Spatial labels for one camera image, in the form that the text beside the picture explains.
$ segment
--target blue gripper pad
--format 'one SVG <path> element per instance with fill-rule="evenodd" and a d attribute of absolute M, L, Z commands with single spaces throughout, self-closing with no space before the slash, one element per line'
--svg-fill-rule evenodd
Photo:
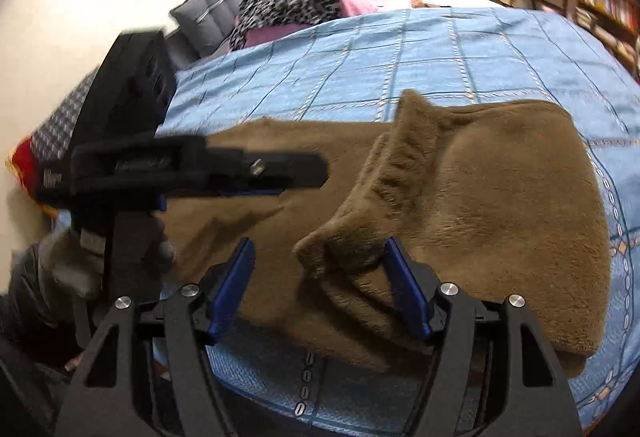
<path fill-rule="evenodd" d="M 207 294 L 209 298 L 209 336 L 218 341 L 233 323 L 244 291 L 255 267 L 255 246 L 252 240 L 242 239 L 233 255 L 220 265 L 224 274 Z"/>
<path fill-rule="evenodd" d="M 426 340 L 431 335 L 429 303 L 409 267 L 408 259 L 399 242 L 387 239 L 383 267 L 391 283 L 394 304 L 402 313 L 411 334 Z"/>

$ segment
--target gray cushion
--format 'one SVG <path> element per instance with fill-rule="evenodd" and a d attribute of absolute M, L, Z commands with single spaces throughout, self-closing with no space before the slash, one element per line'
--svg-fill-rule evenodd
<path fill-rule="evenodd" d="M 200 58 L 215 53 L 235 27 L 242 0 L 185 0 L 170 14 Z"/>

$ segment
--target red fabric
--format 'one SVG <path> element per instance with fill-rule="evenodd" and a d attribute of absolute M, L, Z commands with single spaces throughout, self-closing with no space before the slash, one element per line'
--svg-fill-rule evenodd
<path fill-rule="evenodd" d="M 31 153 L 31 136 L 25 138 L 9 157 L 7 162 L 20 184 L 33 197 L 36 186 L 37 162 Z"/>

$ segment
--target folded brown clothing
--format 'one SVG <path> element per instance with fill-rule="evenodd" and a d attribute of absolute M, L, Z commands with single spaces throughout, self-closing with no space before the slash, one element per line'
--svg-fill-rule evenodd
<path fill-rule="evenodd" d="M 392 125 L 261 120 L 210 142 L 315 150 L 330 163 L 318 190 L 170 205 L 181 279 L 225 260 L 240 237 L 255 240 L 240 312 L 250 322 L 365 367 L 416 370 L 425 348 L 407 334 L 379 265 L 384 240 L 396 236 L 471 295 L 523 295 L 573 373 L 596 350 L 607 230 L 590 162 L 560 107 L 434 107 L 406 91 Z"/>

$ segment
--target white bed sheet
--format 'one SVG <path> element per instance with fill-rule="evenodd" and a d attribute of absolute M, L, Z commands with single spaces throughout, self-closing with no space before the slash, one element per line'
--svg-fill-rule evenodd
<path fill-rule="evenodd" d="M 422 0 L 425 4 L 450 6 L 452 8 L 501 8 L 490 0 Z M 411 0 L 376 0 L 380 11 L 408 10 Z"/>

